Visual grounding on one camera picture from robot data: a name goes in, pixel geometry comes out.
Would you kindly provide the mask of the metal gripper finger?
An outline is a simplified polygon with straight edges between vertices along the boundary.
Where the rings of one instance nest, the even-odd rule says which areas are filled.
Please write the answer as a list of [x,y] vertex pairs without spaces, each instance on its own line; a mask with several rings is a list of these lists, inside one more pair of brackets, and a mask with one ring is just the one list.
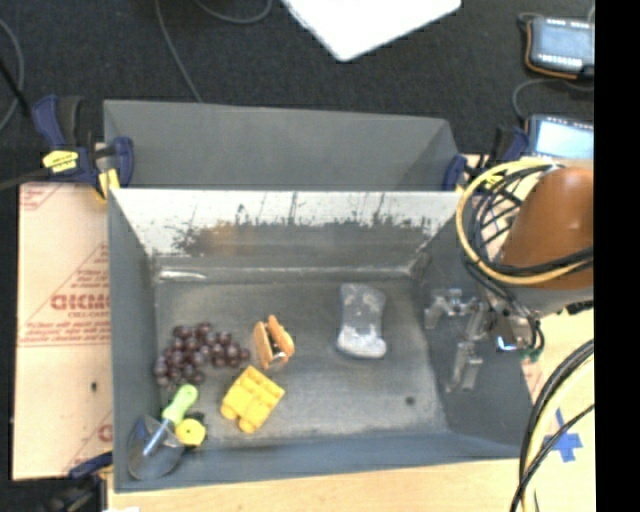
[[470,315],[477,309],[477,304],[477,297],[466,296],[460,288],[435,289],[431,292],[430,303],[424,310],[424,327],[435,329],[442,317]]
[[445,390],[453,392],[473,392],[484,363],[476,341],[462,341],[456,345],[455,357]]

